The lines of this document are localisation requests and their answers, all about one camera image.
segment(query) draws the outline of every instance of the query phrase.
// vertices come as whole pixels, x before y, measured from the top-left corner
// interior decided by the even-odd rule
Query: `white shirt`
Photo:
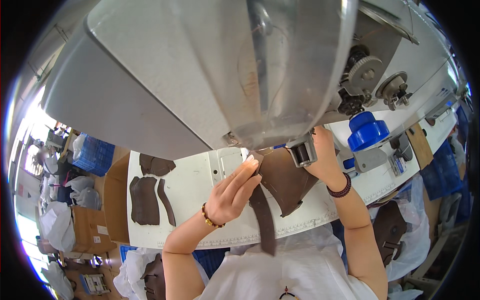
[[[243,251],[242,255],[234,248],[226,252],[194,300],[273,300],[285,286],[299,300],[378,300],[364,282],[347,275],[340,240],[322,226],[278,239],[275,257],[263,253],[259,244]]]

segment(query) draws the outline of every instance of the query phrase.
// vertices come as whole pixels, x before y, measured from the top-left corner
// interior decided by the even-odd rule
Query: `cardboard box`
[[[127,222],[127,176],[130,152],[117,160],[105,174],[103,210],[110,239],[130,245]]]
[[[117,247],[108,236],[103,211],[74,205],[72,215],[75,231],[72,252],[102,254]]]

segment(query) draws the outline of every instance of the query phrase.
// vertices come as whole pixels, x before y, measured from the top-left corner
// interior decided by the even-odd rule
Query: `hand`
[[[213,187],[205,204],[207,218],[222,225],[240,216],[253,189],[262,180],[261,175],[251,177],[257,167],[258,160],[250,155],[230,176]]]
[[[339,187],[343,185],[339,190],[341,191],[346,185],[346,179],[336,160],[332,132],[322,126],[317,126],[312,137],[318,160],[305,169],[325,182],[333,191],[337,185]]]

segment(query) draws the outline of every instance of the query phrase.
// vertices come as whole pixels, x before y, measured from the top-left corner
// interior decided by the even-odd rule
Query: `white label on box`
[[[108,235],[108,230],[105,226],[97,225],[96,229],[98,233]]]

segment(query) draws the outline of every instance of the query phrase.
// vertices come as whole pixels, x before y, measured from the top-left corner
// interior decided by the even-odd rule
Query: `necklace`
[[[299,300],[297,296],[295,296],[294,294],[288,292],[288,288],[287,288],[287,287],[285,287],[285,293],[281,294],[279,299],[282,299],[282,297],[285,296],[285,295],[290,295],[290,296],[294,297],[295,299]]]

